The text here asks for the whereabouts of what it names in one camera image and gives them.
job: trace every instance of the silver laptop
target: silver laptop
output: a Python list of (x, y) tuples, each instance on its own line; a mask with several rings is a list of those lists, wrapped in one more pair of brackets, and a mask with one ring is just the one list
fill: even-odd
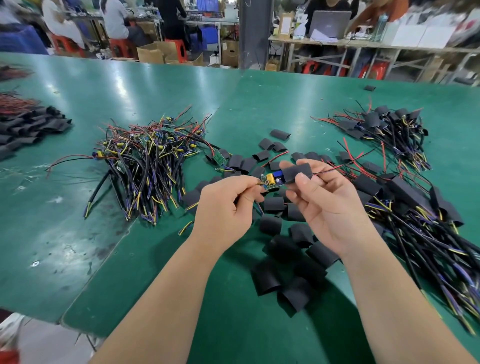
[(350, 22), (352, 12), (328, 12), (317, 10), (313, 12), (310, 24), (310, 37), (315, 29), (329, 38), (342, 39)]

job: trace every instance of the fingernail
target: fingernail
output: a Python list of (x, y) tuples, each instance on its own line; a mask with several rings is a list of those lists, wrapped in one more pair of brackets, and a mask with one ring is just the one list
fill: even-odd
[(308, 183), (309, 179), (306, 175), (303, 173), (298, 173), (297, 176), (295, 177), (295, 182), (297, 184), (306, 184)]

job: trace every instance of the water bottle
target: water bottle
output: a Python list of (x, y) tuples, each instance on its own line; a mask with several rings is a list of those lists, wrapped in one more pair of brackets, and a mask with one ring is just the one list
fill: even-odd
[(380, 42), (384, 36), (385, 27), (387, 25), (388, 15), (382, 14), (378, 17), (377, 26), (375, 27), (372, 34), (372, 41)]

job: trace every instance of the orange shirt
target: orange shirt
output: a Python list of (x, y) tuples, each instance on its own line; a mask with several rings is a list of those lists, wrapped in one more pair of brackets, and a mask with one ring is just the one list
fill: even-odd
[(370, 5), (355, 19), (355, 23), (366, 24), (370, 20), (370, 24), (375, 25), (383, 13), (388, 15), (389, 22), (393, 22), (404, 16), (407, 11), (408, 0), (392, 0), (381, 7)]

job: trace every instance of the green table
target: green table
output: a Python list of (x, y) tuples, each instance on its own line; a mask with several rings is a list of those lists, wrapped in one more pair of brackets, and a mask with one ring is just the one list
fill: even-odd
[[(258, 142), (279, 128), (292, 133), (286, 142), (290, 151), (334, 156), (340, 150), (336, 140), (341, 141), (343, 134), (310, 116), (325, 116), (327, 109), (358, 109), (355, 100), (367, 105), (371, 96), (375, 106), (425, 108), (423, 116), (431, 133), (426, 153), (434, 167), (426, 176), (455, 202), (466, 223), (462, 235), (475, 241), (479, 233), (475, 219), (480, 208), (470, 196), (480, 175), (470, 160), (480, 128), (475, 122), (480, 111), (477, 89), (43, 56), (1, 55), (0, 59), (30, 65), (36, 72), (0, 87), (20, 85), (24, 97), (55, 105), (75, 123), (68, 134), (21, 150), (2, 168), (28, 169), (66, 154), (89, 154), (102, 137), (96, 126), (109, 118), (124, 126), (143, 124), (164, 113), (176, 115), (189, 104), (197, 119), (214, 114), (207, 138), (231, 153), (247, 156), (260, 151)], [(367, 83), (377, 86), (374, 93), (363, 90)], [(349, 137), (348, 143), (354, 154), (370, 148)], [(381, 156), (369, 159), (378, 162)], [(68, 327), (106, 336), (184, 241), (186, 236), (179, 237), (178, 231), (190, 216), (164, 217), (155, 228), (141, 221), (128, 226), (119, 217), (112, 192), (105, 193), (84, 221), (88, 190), (94, 188), (103, 168), (92, 161), (65, 163), (49, 180), (42, 176), (19, 192), (15, 191), (19, 176), (0, 179), (2, 197), (8, 202), (1, 216), (7, 233), (0, 242), (6, 253), (0, 256), (0, 306), (47, 321), (61, 317)], [(187, 190), (217, 173), (199, 156), (186, 161), (185, 172)], [(56, 196), (63, 201), (48, 202)], [(13, 206), (18, 212), (12, 213)], [(249, 268), (264, 256), (261, 249), (266, 240), (252, 227), (215, 266), (189, 362), (373, 362), (341, 263), (329, 269), (330, 283), (322, 296), (293, 317), (278, 304), (275, 294), (257, 297)], [(464, 331), (435, 292), (431, 301), (480, 359), (478, 339)], [(480, 332), (479, 325), (474, 328)]]

